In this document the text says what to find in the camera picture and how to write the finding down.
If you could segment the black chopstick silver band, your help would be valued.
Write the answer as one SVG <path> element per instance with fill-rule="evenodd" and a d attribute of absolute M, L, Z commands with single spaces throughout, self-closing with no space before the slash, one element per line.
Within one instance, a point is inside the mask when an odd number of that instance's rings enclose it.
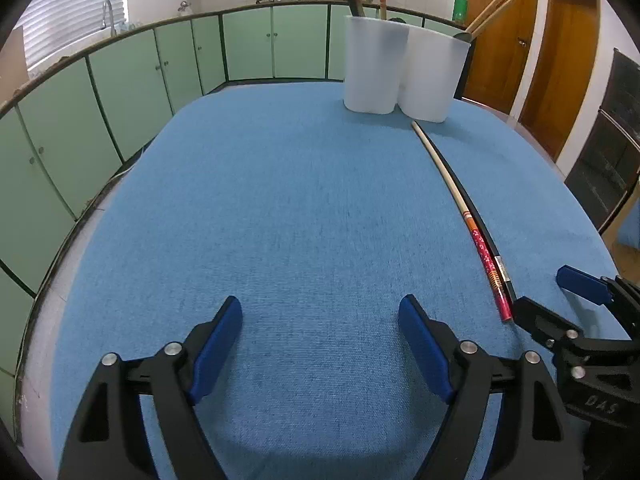
<path fill-rule="evenodd" d="M 460 193 L 462 194 L 463 198 L 465 199 L 466 203 L 468 204 L 468 206 L 471 209 L 472 216 L 473 216 L 478 228 L 480 229 L 480 234 L 482 234 L 482 237 L 484 238 L 486 246 L 489 249 L 490 255 L 495 261 L 495 265 L 496 265 L 496 268 L 497 268 L 497 270 L 499 272 L 501 283 L 503 284 L 504 290 L 506 291 L 506 298 L 508 298 L 509 307 L 511 309 L 512 308 L 512 304 L 515 301 L 515 292 L 514 292 L 514 288 L 513 288 L 510 276 L 508 274 L 508 271 L 506 270 L 506 266 L 504 265 L 504 263 L 502 261 L 502 257 L 500 255 L 500 252 L 498 251 L 498 247 L 495 244 L 494 239 L 492 238 L 489 230 L 487 229 L 487 226 L 486 226 L 486 224 L 484 222 L 484 219 L 483 219 L 482 215 L 480 214 L 480 211 L 476 208 L 474 202 L 472 201 L 471 196 L 469 196 L 469 193 L 466 192 L 465 187 L 463 186 L 462 182 L 460 181 L 460 179 L 458 178 L 458 176 L 456 175 L 456 173 L 454 172 L 452 167 L 446 161 L 446 158 L 444 157 L 444 155 L 439 151 L 439 149 L 437 148 L 437 146 L 435 145 L 435 143 L 432 140 L 431 140 L 431 142 L 434 144 L 434 148 L 436 150 L 436 153 L 439 154 L 439 156 L 444 161 L 445 167 L 449 170 L 450 174 L 452 175 L 452 178 L 454 179 L 454 183 L 458 186 L 458 188 L 460 190 Z"/>

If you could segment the red patterned bamboo chopstick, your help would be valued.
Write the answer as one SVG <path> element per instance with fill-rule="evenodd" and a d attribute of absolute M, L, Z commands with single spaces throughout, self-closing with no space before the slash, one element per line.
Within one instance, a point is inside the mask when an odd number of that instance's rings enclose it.
<path fill-rule="evenodd" d="M 491 257 L 489 249 L 486 246 L 484 238 L 482 234 L 480 234 L 480 229 L 478 228 L 473 216 L 470 207 L 466 203 L 458 186 L 454 183 L 454 179 L 450 174 L 449 170 L 445 167 L 444 161 L 436 153 L 434 148 L 434 144 L 427 137 L 426 133 L 423 131 L 421 126 L 417 122 L 412 122 L 411 127 L 416 135 L 419 137 L 421 143 L 424 148 L 427 150 L 427 153 L 430 154 L 432 161 L 434 162 L 436 168 L 438 169 L 440 175 L 442 176 L 442 180 L 444 180 L 447 188 L 456 203 L 460 214 L 464 220 L 468 231 L 471 234 L 472 240 L 475 244 L 478 256 L 480 257 L 480 261 L 483 263 L 485 273 L 488 278 L 488 282 L 490 284 L 491 290 L 494 293 L 495 302 L 498 308 L 498 312 L 502 322 L 510 321 L 512 318 L 511 309 L 509 307 L 508 298 L 506 298 L 506 291 L 504 290 L 503 284 L 501 283 L 499 272 L 496 268 L 495 261 Z"/>

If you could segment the wooden chopstick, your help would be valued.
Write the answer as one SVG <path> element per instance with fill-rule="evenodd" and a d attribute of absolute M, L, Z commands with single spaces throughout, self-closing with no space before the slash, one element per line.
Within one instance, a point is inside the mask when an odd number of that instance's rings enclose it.
<path fill-rule="evenodd" d="M 512 4 L 514 0 L 506 0 L 500 3 L 500 6 L 488 15 L 484 22 L 481 22 L 474 32 L 471 34 L 471 40 L 475 40 L 480 34 L 482 34 L 488 27 Z"/>
<path fill-rule="evenodd" d="M 488 16 L 492 12 L 494 12 L 498 8 L 498 6 L 500 6 L 501 3 L 503 3 L 503 1 L 504 0 L 491 0 L 491 2 L 484 7 L 483 11 L 480 12 L 480 14 L 478 14 L 476 18 L 474 18 L 471 24 L 469 24 L 469 26 L 465 29 L 465 32 L 472 34 L 472 32 L 474 32 L 474 30 L 477 29 L 477 27 L 480 26 L 480 24 L 482 24 L 486 20 L 486 18 L 488 18 Z"/>

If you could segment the green kitchen cabinets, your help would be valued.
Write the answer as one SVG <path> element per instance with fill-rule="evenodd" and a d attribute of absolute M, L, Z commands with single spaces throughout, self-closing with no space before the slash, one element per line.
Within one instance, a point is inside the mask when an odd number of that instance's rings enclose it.
<path fill-rule="evenodd" d="M 323 75 L 330 11 L 305 6 L 304 70 L 250 76 L 230 46 L 250 12 L 140 30 L 67 62 L 1 107 L 1 365 L 17 370 L 35 292 L 89 203 L 134 169 L 73 293 L 61 424 L 101 349 L 182 334 L 223 296 L 250 314 L 258 362 L 312 334 L 346 339 L 445 270 L 431 173 L 401 112 L 361 115 Z"/>

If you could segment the black oven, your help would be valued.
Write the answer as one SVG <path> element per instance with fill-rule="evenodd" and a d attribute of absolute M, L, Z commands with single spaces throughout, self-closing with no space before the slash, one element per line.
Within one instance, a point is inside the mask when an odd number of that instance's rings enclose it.
<path fill-rule="evenodd" d="M 639 64 L 614 51 L 586 144 L 565 180 L 598 231 L 608 227 L 639 175 Z"/>

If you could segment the wooden door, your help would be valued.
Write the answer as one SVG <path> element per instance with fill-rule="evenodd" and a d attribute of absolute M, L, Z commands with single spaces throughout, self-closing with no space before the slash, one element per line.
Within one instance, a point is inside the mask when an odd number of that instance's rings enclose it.
<path fill-rule="evenodd" d="M 584 102 L 599 29 L 600 0 L 548 0 L 520 123 L 552 159 L 559 157 Z"/>
<path fill-rule="evenodd" d="M 468 0 L 468 20 L 491 0 Z M 463 96 L 509 113 L 520 88 L 533 38 L 538 0 L 513 0 L 474 41 Z"/>

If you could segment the blue table cloth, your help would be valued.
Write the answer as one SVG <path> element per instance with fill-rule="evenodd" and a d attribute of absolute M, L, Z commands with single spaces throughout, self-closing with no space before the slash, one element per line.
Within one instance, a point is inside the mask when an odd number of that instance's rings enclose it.
<path fill-rule="evenodd" d="M 446 408 L 398 330 L 416 296 L 494 356 L 501 322 L 475 246 L 400 113 L 346 110 L 340 84 L 231 87 L 186 106 L 113 195 L 56 343 L 61 454 L 105 353 L 152 356 L 241 301 L 243 326 L 196 412 L 232 479 L 409 479 Z"/>

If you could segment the white holder right compartment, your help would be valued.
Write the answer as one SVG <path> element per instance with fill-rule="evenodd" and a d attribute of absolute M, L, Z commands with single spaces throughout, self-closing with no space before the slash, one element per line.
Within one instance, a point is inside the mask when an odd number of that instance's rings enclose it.
<path fill-rule="evenodd" d="M 398 105 L 408 117 L 444 122 L 471 44 L 434 30 L 409 25 Z"/>

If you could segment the white holder compartment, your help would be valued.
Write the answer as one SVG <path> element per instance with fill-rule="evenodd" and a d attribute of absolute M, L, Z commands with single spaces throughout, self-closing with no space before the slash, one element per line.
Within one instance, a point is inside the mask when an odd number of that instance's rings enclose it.
<path fill-rule="evenodd" d="M 471 44 L 434 30 L 409 25 L 398 105 L 408 117 L 444 122 Z"/>
<path fill-rule="evenodd" d="M 409 26 L 348 16 L 344 104 L 356 113 L 387 115 L 398 100 Z"/>

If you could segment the green bottle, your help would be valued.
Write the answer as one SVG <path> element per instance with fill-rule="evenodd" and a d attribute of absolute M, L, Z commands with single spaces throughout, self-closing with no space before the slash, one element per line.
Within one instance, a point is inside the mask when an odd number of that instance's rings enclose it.
<path fill-rule="evenodd" d="M 454 10 L 452 10 L 452 20 L 457 24 L 463 24 L 468 13 L 468 0 L 454 0 Z"/>

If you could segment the white holder left compartment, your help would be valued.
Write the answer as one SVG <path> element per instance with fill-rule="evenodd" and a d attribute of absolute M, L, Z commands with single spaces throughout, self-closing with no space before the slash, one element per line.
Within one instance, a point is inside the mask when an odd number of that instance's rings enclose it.
<path fill-rule="evenodd" d="M 344 104 L 356 113 L 387 115 L 398 100 L 409 26 L 348 16 Z"/>

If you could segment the chrome faucet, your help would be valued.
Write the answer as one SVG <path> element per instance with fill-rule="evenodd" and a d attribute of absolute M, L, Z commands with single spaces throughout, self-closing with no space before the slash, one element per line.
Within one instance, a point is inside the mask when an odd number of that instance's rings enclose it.
<path fill-rule="evenodd" d="M 116 36 L 114 10 L 111 0 L 104 0 L 102 3 L 101 28 L 107 29 L 111 37 Z"/>

